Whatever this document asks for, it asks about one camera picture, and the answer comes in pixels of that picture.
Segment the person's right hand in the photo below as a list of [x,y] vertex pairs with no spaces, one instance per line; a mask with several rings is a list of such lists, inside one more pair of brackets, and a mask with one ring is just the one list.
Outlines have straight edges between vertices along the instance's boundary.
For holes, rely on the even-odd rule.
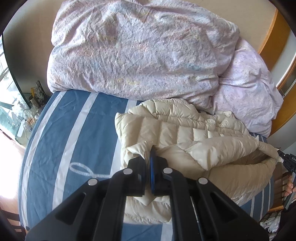
[[289,196],[290,194],[295,193],[295,187],[292,182],[292,175],[289,176],[287,185],[285,187],[284,197]]

